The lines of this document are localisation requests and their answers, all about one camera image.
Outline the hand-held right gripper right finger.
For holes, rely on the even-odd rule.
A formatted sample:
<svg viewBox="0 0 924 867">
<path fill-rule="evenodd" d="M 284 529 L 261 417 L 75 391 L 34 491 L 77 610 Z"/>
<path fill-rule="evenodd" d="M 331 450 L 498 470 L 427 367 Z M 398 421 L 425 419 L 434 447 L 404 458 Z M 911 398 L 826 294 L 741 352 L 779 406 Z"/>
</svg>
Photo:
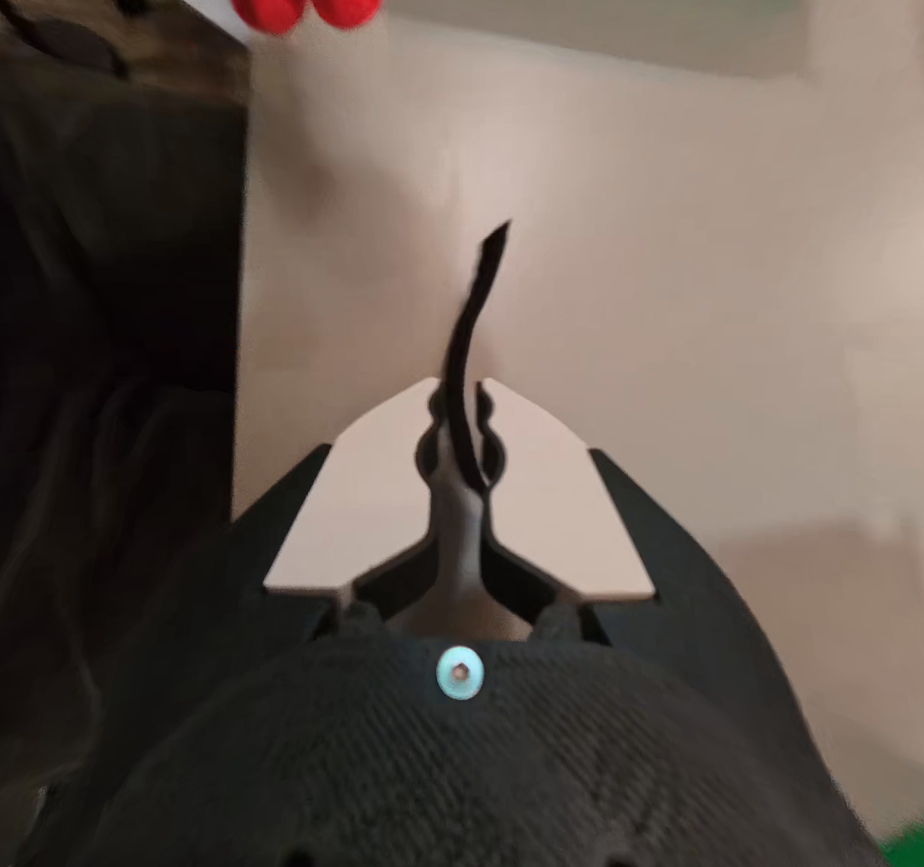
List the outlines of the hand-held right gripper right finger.
<svg viewBox="0 0 924 867">
<path fill-rule="evenodd" d="M 479 383 L 486 483 L 480 578 L 508 611 L 653 598 L 656 589 L 589 446 L 499 381 Z"/>
</svg>

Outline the white desk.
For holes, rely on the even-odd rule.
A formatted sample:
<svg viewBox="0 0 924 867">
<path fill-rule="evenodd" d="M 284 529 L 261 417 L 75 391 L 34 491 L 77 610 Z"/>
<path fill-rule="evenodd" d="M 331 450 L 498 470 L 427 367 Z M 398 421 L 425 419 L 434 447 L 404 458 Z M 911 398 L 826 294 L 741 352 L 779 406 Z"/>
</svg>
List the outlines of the white desk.
<svg viewBox="0 0 924 867">
<path fill-rule="evenodd" d="M 233 512 L 438 371 L 726 571 L 877 836 L 922 819 L 922 0 L 385 0 L 255 39 Z"/>
</svg>

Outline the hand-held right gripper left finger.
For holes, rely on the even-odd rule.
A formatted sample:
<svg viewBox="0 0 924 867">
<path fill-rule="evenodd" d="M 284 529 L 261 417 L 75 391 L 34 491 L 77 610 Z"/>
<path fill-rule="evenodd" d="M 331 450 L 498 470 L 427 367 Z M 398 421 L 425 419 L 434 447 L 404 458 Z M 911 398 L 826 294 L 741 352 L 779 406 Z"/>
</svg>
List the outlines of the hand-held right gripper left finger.
<svg viewBox="0 0 924 867">
<path fill-rule="evenodd" d="M 346 607 L 361 580 L 423 544 L 432 499 L 417 454 L 438 387 L 418 381 L 334 440 L 263 579 L 268 593 Z"/>
</svg>

